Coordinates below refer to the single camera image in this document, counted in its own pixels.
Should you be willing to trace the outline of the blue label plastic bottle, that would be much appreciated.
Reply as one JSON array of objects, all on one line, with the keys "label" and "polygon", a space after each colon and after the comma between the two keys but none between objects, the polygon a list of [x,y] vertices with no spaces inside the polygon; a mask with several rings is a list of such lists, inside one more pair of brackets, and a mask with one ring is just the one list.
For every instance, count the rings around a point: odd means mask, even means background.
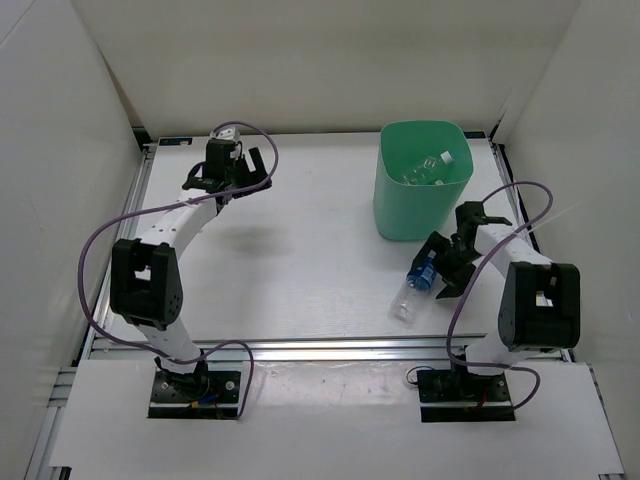
[{"label": "blue label plastic bottle", "polygon": [[431,291],[437,277],[433,259],[427,256],[412,266],[405,276],[396,297],[391,303],[390,313],[403,322],[413,322],[423,298]]}]

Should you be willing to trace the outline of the clear bottle white cap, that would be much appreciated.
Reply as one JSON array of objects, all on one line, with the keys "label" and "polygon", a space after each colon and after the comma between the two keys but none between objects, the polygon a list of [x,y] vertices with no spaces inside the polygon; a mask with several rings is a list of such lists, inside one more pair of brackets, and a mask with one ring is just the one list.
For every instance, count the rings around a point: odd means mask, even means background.
[{"label": "clear bottle white cap", "polygon": [[401,181],[409,186],[443,185],[453,164],[454,158],[449,151],[437,157],[428,156],[409,167],[401,175]]}]

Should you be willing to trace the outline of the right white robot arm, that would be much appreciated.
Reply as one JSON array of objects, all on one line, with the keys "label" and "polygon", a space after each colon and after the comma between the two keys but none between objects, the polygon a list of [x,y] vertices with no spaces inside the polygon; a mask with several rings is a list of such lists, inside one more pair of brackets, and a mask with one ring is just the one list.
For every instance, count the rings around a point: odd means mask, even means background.
[{"label": "right white robot arm", "polygon": [[409,275],[429,271],[445,287],[437,295],[458,298],[478,275],[476,260],[490,262],[504,277],[497,327],[456,357],[464,365],[449,375],[449,387],[470,400],[496,376],[530,354],[577,345],[581,333],[580,272],[556,263],[514,235],[504,217],[464,220],[446,238],[434,231],[412,261]]}]

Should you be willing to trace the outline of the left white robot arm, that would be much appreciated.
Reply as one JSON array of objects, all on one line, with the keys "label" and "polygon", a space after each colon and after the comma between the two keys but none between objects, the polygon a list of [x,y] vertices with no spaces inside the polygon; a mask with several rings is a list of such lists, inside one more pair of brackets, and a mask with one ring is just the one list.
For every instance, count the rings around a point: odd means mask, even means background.
[{"label": "left white robot arm", "polygon": [[173,208],[142,235],[112,248],[110,307],[158,351],[156,365],[169,386],[188,400],[211,390],[209,370],[180,312],[184,293],[179,259],[202,228],[231,199],[268,189],[271,181],[260,150],[211,140],[205,160],[194,165]]}]

